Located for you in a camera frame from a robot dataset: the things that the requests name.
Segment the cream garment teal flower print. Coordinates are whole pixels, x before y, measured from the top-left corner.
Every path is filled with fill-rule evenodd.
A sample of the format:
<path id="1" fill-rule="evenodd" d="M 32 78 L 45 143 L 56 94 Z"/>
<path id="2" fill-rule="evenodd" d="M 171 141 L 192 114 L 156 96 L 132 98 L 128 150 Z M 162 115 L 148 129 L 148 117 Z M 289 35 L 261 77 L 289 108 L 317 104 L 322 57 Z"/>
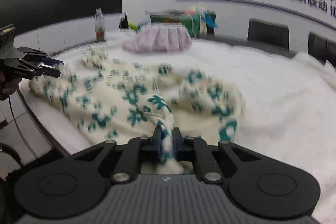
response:
<path id="1" fill-rule="evenodd" d="M 126 62 L 98 48 L 87 49 L 83 63 L 92 75 L 59 65 L 60 77 L 34 77 L 30 91 L 60 110 L 92 145 L 126 144 L 159 126 L 162 155 L 154 168 L 159 174 L 190 170 L 174 157 L 175 127 L 216 145 L 234 137 L 244 114 L 238 87 L 198 68 Z"/>

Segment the clear plastic bottle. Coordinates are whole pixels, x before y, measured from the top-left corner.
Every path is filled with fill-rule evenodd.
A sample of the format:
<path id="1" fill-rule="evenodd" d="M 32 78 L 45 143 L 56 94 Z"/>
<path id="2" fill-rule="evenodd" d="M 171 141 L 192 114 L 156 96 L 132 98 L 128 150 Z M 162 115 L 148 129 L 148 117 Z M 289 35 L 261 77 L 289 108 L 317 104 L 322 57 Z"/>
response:
<path id="1" fill-rule="evenodd" d="M 99 42 L 103 42 L 105 40 L 104 39 L 105 23 L 104 23 L 104 15 L 101 9 L 96 9 L 94 22 L 95 22 L 96 40 Z"/>

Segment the black walkie talkie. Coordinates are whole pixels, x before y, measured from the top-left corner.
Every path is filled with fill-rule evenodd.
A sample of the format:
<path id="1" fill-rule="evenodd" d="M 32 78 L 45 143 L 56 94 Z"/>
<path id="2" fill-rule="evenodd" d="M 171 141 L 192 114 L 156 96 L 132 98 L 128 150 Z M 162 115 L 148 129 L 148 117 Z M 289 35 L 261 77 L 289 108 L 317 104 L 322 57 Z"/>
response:
<path id="1" fill-rule="evenodd" d="M 124 13 L 123 16 L 120 19 L 120 22 L 118 24 L 120 30 L 128 30 L 129 29 L 129 22 L 127 20 L 127 14 Z"/>

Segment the white towel table cover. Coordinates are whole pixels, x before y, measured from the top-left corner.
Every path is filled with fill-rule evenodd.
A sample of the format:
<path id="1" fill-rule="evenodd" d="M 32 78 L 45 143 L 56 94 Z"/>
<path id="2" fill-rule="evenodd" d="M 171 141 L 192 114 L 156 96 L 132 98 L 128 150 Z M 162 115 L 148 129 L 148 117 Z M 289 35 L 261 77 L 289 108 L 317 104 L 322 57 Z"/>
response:
<path id="1" fill-rule="evenodd" d="M 306 53 L 270 55 L 194 40 L 182 52 L 128 51 L 131 31 L 60 55 L 58 79 L 20 85 L 29 108 L 70 153 L 153 133 L 228 139 L 311 173 L 313 213 L 335 223 L 335 69 Z"/>

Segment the yellow green toy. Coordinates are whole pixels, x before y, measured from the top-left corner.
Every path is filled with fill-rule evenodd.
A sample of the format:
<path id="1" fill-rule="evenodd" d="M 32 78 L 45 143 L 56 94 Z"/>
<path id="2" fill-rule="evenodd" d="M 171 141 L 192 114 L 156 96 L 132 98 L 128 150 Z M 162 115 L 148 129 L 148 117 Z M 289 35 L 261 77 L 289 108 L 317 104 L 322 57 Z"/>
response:
<path id="1" fill-rule="evenodd" d="M 128 26 L 129 26 L 129 29 L 133 31 L 137 31 L 140 28 L 139 24 L 133 23 L 133 22 L 128 22 Z"/>

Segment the pink floral skirt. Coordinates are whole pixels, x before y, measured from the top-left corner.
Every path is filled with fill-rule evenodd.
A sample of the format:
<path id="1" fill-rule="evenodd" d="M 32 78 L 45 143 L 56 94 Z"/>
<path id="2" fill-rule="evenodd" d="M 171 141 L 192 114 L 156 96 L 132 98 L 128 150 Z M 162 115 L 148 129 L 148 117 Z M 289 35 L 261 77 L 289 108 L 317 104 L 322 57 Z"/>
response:
<path id="1" fill-rule="evenodd" d="M 180 52 L 192 46 L 187 28 L 181 23 L 151 23 L 135 32 L 123 49 L 134 53 Z"/>

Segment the blue plastic bag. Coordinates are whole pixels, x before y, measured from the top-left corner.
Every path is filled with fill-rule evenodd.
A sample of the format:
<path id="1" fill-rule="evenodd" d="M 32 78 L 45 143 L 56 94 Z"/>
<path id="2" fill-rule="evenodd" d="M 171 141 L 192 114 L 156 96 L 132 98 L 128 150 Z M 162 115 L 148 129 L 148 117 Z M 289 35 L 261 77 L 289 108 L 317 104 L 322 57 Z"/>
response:
<path id="1" fill-rule="evenodd" d="M 201 16 L 201 20 L 205 22 L 207 28 L 216 29 L 218 25 L 216 23 L 216 13 L 214 11 L 206 10 Z"/>

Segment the green cardboard box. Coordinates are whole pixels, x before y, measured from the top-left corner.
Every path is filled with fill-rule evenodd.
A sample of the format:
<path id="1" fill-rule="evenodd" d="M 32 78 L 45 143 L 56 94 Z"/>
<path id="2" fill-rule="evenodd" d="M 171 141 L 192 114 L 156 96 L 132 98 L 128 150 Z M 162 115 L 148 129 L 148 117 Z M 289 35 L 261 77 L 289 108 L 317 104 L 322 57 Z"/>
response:
<path id="1" fill-rule="evenodd" d="M 206 10 L 166 10 L 160 12 L 145 12 L 151 23 L 182 24 L 187 28 L 192 38 L 200 35 L 213 35 L 215 29 L 207 28 L 201 16 Z"/>

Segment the black chair back left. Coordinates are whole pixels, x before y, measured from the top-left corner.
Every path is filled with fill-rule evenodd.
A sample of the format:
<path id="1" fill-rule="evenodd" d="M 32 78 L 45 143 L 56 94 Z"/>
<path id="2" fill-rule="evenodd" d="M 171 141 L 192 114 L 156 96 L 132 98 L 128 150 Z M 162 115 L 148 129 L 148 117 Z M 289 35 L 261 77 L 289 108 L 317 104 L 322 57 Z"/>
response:
<path id="1" fill-rule="evenodd" d="M 289 28 L 283 24 L 251 18 L 248 40 L 289 49 Z"/>

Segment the black chair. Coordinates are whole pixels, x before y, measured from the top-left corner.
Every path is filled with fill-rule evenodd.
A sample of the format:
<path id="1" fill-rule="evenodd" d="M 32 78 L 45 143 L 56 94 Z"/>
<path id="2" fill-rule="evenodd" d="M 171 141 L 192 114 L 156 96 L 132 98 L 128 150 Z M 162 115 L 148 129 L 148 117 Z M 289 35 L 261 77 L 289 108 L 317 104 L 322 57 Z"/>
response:
<path id="1" fill-rule="evenodd" d="M 336 62 L 336 43 L 319 36 L 313 32 L 308 36 L 308 50 L 307 53 L 322 63 L 327 61 L 335 67 Z"/>
<path id="2" fill-rule="evenodd" d="M 289 28 L 283 24 L 251 18 L 248 40 L 289 49 Z"/>

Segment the black chair back right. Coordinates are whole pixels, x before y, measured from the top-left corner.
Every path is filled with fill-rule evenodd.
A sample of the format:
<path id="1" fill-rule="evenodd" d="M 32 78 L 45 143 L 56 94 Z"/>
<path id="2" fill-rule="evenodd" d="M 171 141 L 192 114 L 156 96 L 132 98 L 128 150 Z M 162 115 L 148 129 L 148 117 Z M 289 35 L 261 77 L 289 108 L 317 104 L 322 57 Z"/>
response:
<path id="1" fill-rule="evenodd" d="M 327 61 L 335 67 L 336 62 L 336 43 L 319 36 L 313 32 L 308 36 L 308 50 L 307 53 L 322 63 Z"/>

